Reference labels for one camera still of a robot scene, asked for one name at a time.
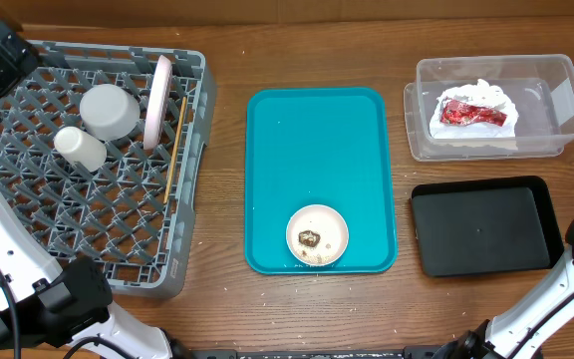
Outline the grey-green bowl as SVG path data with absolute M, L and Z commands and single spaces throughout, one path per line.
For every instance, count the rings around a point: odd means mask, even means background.
M 79 112 L 87 131 L 107 142 L 127 136 L 137 125 L 141 110 L 138 101 L 122 88 L 101 84 L 83 95 Z

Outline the white paper cup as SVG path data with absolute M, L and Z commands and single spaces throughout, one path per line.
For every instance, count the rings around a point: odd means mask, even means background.
M 71 165 L 81 164 L 89 172 L 98 170 L 107 159 L 105 145 L 76 127 L 64 127 L 54 137 L 54 148 Z

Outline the white round plate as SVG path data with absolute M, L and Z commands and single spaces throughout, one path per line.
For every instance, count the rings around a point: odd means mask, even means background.
M 171 60 L 160 55 L 152 78 L 144 120 L 143 148 L 147 151 L 153 150 L 159 143 L 162 124 L 166 115 L 171 78 Z

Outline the pink bowl with leftovers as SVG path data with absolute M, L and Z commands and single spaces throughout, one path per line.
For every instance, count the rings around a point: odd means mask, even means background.
M 298 242 L 298 234 L 312 230 L 321 235 L 319 244 L 307 247 Z M 343 217 L 333 208 L 310 204 L 298 209 L 289 219 L 286 240 L 291 253 L 302 263 L 326 266 L 336 262 L 345 252 L 349 230 Z

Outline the red foil snack wrapper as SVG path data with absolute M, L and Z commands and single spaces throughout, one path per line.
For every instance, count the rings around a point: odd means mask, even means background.
M 507 116 L 493 108 L 466 104 L 449 99 L 443 104 L 440 121 L 446 125 L 469 126 L 476 123 L 488 123 L 502 127 Z

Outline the large white napkin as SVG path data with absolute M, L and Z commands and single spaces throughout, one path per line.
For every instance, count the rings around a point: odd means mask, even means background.
M 475 84 L 466 84 L 444 90 L 437 99 L 437 105 L 430 118 L 430 136 L 437 140 L 453 139 L 488 139 L 513 138 L 515 127 L 519 119 L 516 105 L 496 85 L 490 85 L 482 79 Z M 476 123 L 469 126 L 446 125 L 440 121 L 443 104 L 449 99 L 456 99 L 469 105 L 493 108 L 507 116 L 502 127 Z

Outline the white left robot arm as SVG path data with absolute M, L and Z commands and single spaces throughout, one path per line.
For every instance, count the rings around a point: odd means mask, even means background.
M 0 99 L 41 63 L 38 50 L 0 20 Z M 165 330 L 148 326 L 113 299 L 94 262 L 61 266 L 26 230 L 0 191 L 0 350 L 19 358 L 41 344 L 101 358 L 190 359 Z

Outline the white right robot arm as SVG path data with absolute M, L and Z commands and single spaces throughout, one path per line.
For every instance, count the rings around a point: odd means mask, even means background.
M 568 247 L 517 304 L 435 351 L 435 358 L 529 359 L 574 317 L 574 219 Z

